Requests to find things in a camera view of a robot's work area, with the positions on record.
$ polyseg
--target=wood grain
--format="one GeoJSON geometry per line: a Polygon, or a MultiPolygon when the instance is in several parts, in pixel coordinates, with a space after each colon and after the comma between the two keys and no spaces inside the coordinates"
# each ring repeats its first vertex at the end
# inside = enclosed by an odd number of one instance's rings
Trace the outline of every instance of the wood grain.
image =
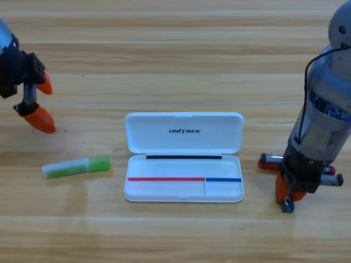
{"type": "Polygon", "coordinates": [[[328,44],[344,0],[0,0],[54,93],[38,101],[57,131],[34,130],[0,102],[0,262],[351,261],[351,142],[342,187],[320,186],[283,214],[276,173],[301,110],[303,71],[328,44]],[[245,118],[245,186],[236,204],[132,203],[123,196],[130,112],[230,111],[245,118]],[[45,180],[41,166],[109,155],[112,169],[45,180]]]}

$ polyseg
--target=orange part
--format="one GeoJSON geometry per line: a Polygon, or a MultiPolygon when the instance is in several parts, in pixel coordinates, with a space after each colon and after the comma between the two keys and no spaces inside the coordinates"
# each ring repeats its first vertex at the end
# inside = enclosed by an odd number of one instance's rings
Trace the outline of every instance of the orange part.
{"type": "Polygon", "coordinates": [[[45,82],[43,84],[37,84],[37,89],[45,94],[52,94],[53,87],[51,86],[51,81],[49,75],[45,73],[45,82]]]}
{"type": "Polygon", "coordinates": [[[21,117],[42,132],[54,133],[56,131],[53,117],[44,108],[41,108],[40,105],[35,112],[21,117]]]}
{"type": "MultiPolygon", "coordinates": [[[[285,197],[289,193],[289,184],[284,181],[283,177],[281,176],[281,173],[279,171],[278,176],[275,179],[275,199],[277,202],[281,202],[285,199],[285,197]]],[[[292,192],[292,200],[295,201],[300,201],[307,192],[292,192]]]]}

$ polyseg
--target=green glue stick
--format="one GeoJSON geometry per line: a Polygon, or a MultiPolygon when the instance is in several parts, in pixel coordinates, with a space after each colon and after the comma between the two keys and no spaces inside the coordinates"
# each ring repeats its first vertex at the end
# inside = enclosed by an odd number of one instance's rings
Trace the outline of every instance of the green glue stick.
{"type": "Polygon", "coordinates": [[[42,173],[46,179],[52,179],[73,174],[89,173],[91,171],[109,170],[110,167],[110,158],[108,156],[99,156],[48,164],[42,167],[42,173]]]}

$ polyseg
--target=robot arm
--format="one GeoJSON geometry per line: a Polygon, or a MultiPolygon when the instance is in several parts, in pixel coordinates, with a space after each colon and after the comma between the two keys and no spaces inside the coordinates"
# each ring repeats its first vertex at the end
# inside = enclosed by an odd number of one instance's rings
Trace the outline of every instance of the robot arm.
{"type": "Polygon", "coordinates": [[[24,97],[14,106],[19,116],[34,128],[54,133],[53,117],[36,102],[36,90],[52,93],[45,66],[34,53],[19,50],[19,41],[6,24],[0,20],[0,96],[4,99],[17,94],[17,86],[24,85],[24,97]]]}
{"type": "Polygon", "coordinates": [[[293,212],[293,202],[315,193],[321,184],[342,185],[342,175],[328,179],[326,170],[351,133],[350,14],[351,1],[336,11],[329,27],[330,45],[312,60],[308,73],[306,69],[304,107],[284,155],[263,154],[259,161],[261,167],[273,165],[279,171],[276,200],[283,212],[293,212]]]}

